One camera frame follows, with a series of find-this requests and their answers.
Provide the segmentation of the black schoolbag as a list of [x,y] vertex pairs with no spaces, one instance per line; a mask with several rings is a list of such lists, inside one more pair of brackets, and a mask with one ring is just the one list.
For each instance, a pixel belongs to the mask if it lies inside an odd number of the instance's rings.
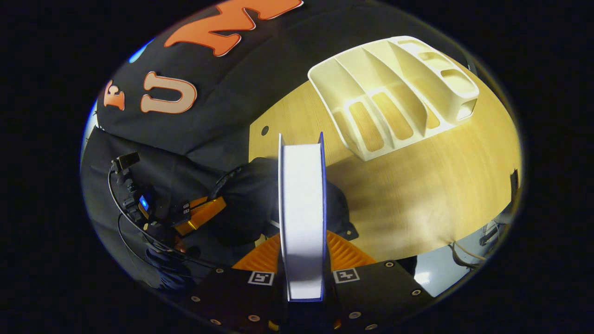
[[[359,232],[350,220],[346,195],[326,181],[327,231],[350,241]],[[226,207],[208,222],[217,241],[225,246],[254,243],[260,235],[280,233],[278,160],[256,158],[225,174],[209,198],[223,197]]]

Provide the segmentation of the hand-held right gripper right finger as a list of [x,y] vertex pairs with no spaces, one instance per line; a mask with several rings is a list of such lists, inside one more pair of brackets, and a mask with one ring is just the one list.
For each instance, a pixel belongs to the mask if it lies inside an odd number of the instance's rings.
[[397,261],[376,261],[337,233],[326,236],[334,331],[383,331],[435,302]]

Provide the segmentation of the cream plastic bookshelf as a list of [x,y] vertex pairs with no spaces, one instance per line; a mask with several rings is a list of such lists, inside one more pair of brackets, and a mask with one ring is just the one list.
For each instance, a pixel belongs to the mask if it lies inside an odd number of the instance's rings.
[[340,140],[363,161],[459,126],[479,97],[452,60],[411,36],[342,51],[314,65],[308,78]]

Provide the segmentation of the blue cover book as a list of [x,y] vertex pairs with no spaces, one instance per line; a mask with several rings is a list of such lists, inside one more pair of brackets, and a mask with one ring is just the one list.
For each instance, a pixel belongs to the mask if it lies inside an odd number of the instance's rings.
[[289,302],[322,302],[327,251],[324,136],[287,145],[279,137],[278,213]]

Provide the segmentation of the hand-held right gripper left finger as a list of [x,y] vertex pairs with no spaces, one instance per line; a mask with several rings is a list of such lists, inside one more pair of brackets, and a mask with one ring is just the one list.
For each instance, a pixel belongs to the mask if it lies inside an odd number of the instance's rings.
[[223,332],[280,332],[286,275],[279,233],[231,268],[216,268],[185,298],[191,315]]

